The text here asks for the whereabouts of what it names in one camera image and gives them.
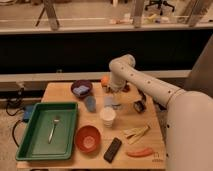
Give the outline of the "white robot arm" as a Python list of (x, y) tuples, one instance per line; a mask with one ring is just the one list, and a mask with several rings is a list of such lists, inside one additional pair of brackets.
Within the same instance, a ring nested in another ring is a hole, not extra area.
[(110, 61), (110, 88), (118, 92), (126, 82), (167, 109), (166, 171), (213, 171), (213, 98), (186, 91), (135, 69), (130, 55)]

